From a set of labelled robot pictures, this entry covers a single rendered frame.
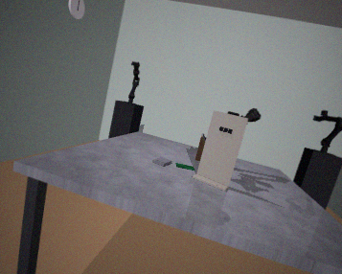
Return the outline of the green square patch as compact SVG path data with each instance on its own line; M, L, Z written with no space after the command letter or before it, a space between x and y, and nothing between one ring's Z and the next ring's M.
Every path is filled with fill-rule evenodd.
M192 167L192 166L187 166L187 165L176 163L176 167L194 171L194 167Z

